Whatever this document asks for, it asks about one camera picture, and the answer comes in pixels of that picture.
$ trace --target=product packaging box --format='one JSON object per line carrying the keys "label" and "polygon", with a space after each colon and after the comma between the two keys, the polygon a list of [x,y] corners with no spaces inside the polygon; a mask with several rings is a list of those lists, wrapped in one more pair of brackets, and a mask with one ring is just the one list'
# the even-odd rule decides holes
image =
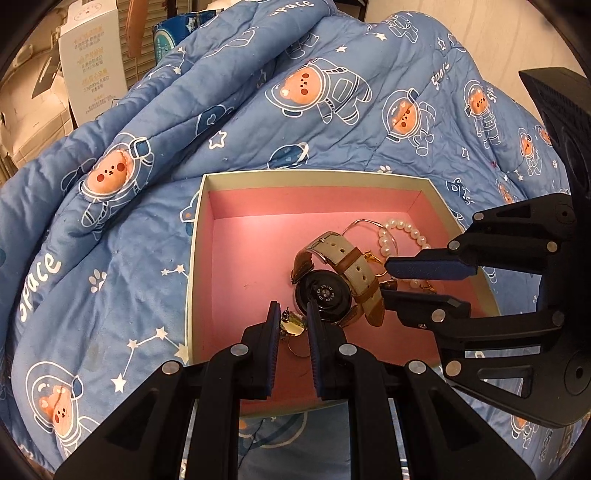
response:
{"label": "product packaging box", "polygon": [[99,117],[127,93],[116,0],[71,4],[59,43],[61,69],[79,126]]}
{"label": "product packaging box", "polygon": [[[217,351],[238,343],[247,326],[265,321],[272,300],[280,303],[281,310],[288,307],[296,312],[290,279],[294,259],[321,234],[342,233],[358,219],[383,224],[392,218],[412,223],[433,248],[444,248],[462,233],[426,179],[327,170],[205,175],[195,202],[181,213],[182,221],[193,224],[186,320],[190,362],[207,361]],[[372,251],[379,257],[378,231],[364,222],[345,237],[362,252]],[[394,229],[393,235],[400,256],[420,251],[417,241],[404,230]],[[315,268],[330,269],[320,259],[313,260]],[[499,315],[482,270],[463,281],[431,284],[439,294],[471,302],[472,316]],[[400,281],[399,289],[410,286]],[[404,365],[422,359],[431,366],[440,363],[433,334],[404,327],[394,312],[386,311],[380,327],[361,317],[345,327],[345,334],[349,342],[385,362]],[[307,343],[306,333],[300,339]],[[243,401],[241,414],[279,415],[321,406],[310,358],[296,356],[282,340],[271,398]]]}

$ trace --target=astronaut helmet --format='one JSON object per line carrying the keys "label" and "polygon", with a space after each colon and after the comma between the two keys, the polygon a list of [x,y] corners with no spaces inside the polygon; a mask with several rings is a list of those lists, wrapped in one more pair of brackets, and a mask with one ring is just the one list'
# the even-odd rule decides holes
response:
{"label": "astronaut helmet", "polygon": [[478,80],[470,80],[464,87],[466,115],[482,117],[491,110],[486,90]]}
{"label": "astronaut helmet", "polygon": [[521,148],[521,155],[524,158],[528,160],[534,158],[534,141],[525,128],[519,129],[519,147]]}
{"label": "astronaut helmet", "polygon": [[326,74],[309,63],[267,91],[266,96],[286,116],[299,117],[325,97],[327,87]]}
{"label": "astronaut helmet", "polygon": [[78,399],[84,393],[80,377],[54,362],[33,365],[25,378],[27,399],[37,424],[62,440],[78,430]]}
{"label": "astronaut helmet", "polygon": [[129,137],[129,142],[121,141],[113,145],[80,185],[80,192],[90,200],[105,202],[124,195],[142,168],[152,168],[154,155],[148,139]]}
{"label": "astronaut helmet", "polygon": [[421,110],[417,105],[418,92],[396,90],[386,99],[382,109],[382,121],[388,131],[388,138],[400,142],[403,138],[412,137],[421,126]]}

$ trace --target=blue packaging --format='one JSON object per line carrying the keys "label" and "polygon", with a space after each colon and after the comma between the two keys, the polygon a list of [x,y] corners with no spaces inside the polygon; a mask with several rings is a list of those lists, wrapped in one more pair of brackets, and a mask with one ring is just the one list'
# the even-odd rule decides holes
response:
{"label": "blue packaging", "polygon": [[154,55],[159,63],[169,51],[187,38],[195,29],[210,21],[222,10],[204,10],[177,15],[154,25]]}

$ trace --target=beige strap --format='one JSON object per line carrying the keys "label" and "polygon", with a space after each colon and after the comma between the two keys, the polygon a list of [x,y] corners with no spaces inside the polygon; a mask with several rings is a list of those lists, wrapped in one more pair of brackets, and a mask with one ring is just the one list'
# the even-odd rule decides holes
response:
{"label": "beige strap", "polygon": [[[361,251],[341,234],[326,232],[298,252],[291,271],[292,283],[297,283],[314,268],[312,252],[347,281],[353,298],[363,308],[369,324],[382,325],[384,300],[379,290],[379,281]],[[358,309],[353,310],[343,319],[347,320],[345,324],[351,324],[355,317],[359,317]]]}

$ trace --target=bedding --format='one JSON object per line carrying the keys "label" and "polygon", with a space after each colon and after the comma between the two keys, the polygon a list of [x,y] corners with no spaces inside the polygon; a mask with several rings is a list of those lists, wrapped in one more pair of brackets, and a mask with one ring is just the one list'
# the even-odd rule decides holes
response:
{"label": "bedding", "polygon": [[[189,363],[201,177],[265,168],[427,177],[463,227],[569,192],[544,127],[436,20],[239,2],[0,189],[0,417],[27,456],[54,471],[164,361]],[[486,273],[503,314],[535,309],[538,277]],[[540,477],[580,430],[465,398]],[[344,406],[242,420],[240,478],[349,478],[347,430]]]}

